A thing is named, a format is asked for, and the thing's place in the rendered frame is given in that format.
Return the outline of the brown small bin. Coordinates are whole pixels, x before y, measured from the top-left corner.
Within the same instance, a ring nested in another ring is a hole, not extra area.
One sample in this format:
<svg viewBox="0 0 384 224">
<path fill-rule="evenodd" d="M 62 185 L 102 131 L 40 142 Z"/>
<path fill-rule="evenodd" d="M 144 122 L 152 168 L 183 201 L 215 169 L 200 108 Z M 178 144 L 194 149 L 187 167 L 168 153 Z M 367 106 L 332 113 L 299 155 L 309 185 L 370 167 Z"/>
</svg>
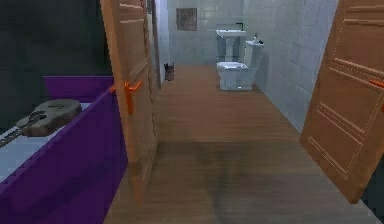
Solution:
<svg viewBox="0 0 384 224">
<path fill-rule="evenodd" d="M 172 81 L 174 79 L 174 65 L 169 65 L 168 63 L 166 63 L 164 65 L 164 69 L 165 69 L 165 79 L 167 81 Z"/>
</svg>

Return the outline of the white toilet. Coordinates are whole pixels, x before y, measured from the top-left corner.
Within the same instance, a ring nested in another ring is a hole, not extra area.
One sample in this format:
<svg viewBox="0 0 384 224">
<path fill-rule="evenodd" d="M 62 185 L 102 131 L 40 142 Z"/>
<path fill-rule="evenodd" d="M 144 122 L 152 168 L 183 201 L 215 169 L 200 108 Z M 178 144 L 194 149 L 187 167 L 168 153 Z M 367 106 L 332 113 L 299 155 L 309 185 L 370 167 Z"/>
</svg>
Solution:
<svg viewBox="0 0 384 224">
<path fill-rule="evenodd" d="M 264 43 L 247 41 L 243 62 L 218 62 L 220 89 L 223 91 L 250 91 L 263 57 Z"/>
</svg>

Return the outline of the brown wooden room door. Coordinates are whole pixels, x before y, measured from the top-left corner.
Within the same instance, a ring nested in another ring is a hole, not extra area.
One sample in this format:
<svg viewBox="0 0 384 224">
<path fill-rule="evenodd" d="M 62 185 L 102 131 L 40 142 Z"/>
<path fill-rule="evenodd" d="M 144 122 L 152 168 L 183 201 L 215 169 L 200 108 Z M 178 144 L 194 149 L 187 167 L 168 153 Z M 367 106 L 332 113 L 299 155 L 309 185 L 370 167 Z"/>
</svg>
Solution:
<svg viewBox="0 0 384 224">
<path fill-rule="evenodd" d="M 339 0 L 300 144 L 355 204 L 384 154 L 384 0 Z"/>
<path fill-rule="evenodd" d="M 146 1 L 100 0 L 100 3 L 121 111 L 131 194 L 141 204 L 158 146 Z M 133 96 L 132 115 L 128 115 L 124 99 L 126 80 L 132 85 L 143 80 Z"/>
</svg>

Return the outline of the purple bed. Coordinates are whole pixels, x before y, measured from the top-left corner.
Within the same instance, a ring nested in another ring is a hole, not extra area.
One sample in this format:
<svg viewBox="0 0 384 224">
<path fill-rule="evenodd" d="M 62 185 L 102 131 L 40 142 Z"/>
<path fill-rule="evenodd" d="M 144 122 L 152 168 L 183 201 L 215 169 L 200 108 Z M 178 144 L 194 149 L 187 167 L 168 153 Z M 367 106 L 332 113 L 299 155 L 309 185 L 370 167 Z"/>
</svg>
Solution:
<svg viewBox="0 0 384 224">
<path fill-rule="evenodd" d="M 127 166 L 111 76 L 46 76 L 83 111 L 53 134 L 0 148 L 0 224 L 103 224 Z"/>
</svg>

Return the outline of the grey acoustic guitar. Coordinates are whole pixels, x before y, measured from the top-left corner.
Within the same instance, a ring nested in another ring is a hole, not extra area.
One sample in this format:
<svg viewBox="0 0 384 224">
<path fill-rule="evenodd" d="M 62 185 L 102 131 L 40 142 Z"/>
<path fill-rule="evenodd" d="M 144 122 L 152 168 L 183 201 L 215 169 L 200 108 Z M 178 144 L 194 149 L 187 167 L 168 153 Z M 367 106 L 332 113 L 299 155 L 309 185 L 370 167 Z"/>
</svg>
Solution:
<svg viewBox="0 0 384 224">
<path fill-rule="evenodd" d="M 0 148 L 19 136 L 48 136 L 70 123 L 81 112 L 81 103 L 75 99 L 46 101 L 16 123 L 16 129 L 0 140 Z"/>
</svg>

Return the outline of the white pedestal sink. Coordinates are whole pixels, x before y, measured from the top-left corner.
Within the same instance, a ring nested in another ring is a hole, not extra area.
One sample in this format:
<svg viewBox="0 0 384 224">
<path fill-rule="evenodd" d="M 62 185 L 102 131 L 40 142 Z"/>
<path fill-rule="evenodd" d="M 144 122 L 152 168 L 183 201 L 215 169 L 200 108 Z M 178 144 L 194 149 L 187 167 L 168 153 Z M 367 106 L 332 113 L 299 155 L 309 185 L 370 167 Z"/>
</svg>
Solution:
<svg viewBox="0 0 384 224">
<path fill-rule="evenodd" d="M 243 30 L 217 30 L 217 57 L 219 62 L 239 62 L 243 53 L 243 41 L 246 32 Z"/>
</svg>

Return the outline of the brown framed wall picture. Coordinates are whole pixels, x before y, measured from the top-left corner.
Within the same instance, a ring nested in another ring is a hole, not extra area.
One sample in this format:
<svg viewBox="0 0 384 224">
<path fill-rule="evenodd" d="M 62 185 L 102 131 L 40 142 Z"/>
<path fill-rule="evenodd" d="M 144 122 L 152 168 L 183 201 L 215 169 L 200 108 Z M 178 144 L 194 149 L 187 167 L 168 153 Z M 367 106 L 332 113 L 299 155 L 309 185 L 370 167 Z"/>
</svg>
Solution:
<svg viewBox="0 0 384 224">
<path fill-rule="evenodd" d="M 197 30 L 197 9 L 177 8 L 176 9 L 177 29 L 181 31 Z"/>
</svg>

